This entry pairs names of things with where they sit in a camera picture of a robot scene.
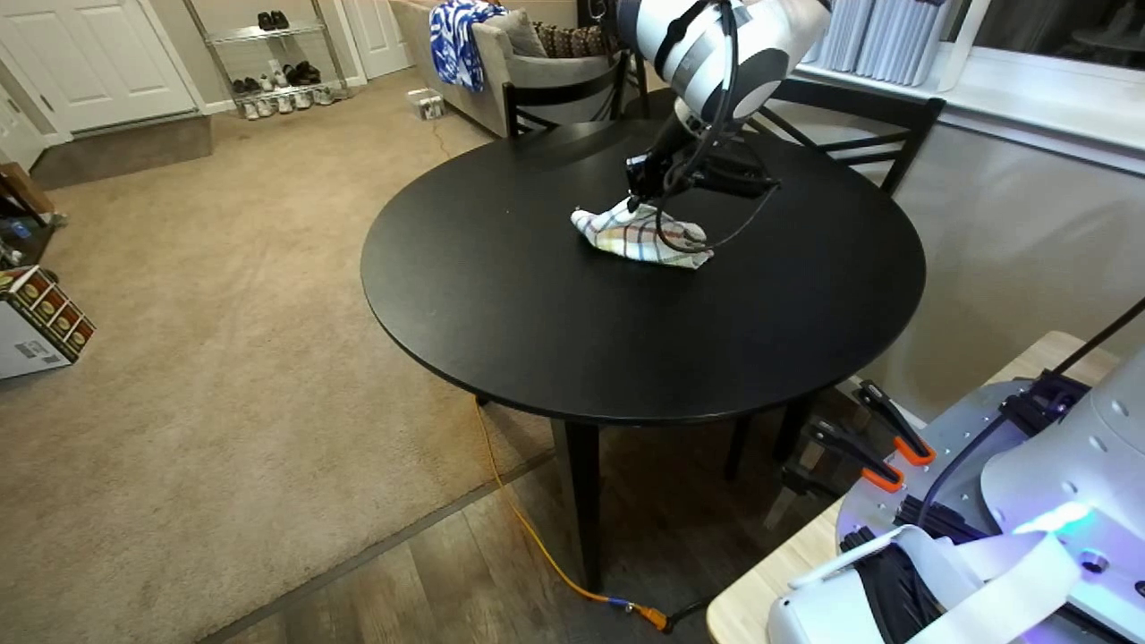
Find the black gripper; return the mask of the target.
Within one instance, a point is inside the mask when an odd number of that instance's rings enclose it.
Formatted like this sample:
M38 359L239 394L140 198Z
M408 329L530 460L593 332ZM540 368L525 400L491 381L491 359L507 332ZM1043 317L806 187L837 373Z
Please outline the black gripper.
M694 187L715 189L707 161L713 136L713 126L699 126L694 118L670 118L645 152L631 152L621 161L625 208L637 210L642 205L656 205Z

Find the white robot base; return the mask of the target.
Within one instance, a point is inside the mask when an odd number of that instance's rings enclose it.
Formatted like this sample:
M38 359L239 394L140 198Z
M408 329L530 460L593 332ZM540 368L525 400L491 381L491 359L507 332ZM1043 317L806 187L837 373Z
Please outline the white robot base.
M769 644L1145 644L1145 353L984 386L842 496Z

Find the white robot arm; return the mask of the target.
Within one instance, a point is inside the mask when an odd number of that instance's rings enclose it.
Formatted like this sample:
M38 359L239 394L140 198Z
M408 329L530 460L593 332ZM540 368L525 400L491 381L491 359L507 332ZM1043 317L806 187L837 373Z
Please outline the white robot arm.
M705 180L713 146L754 114L822 40L829 0L616 0L611 27L676 94L648 152L625 161L637 205Z

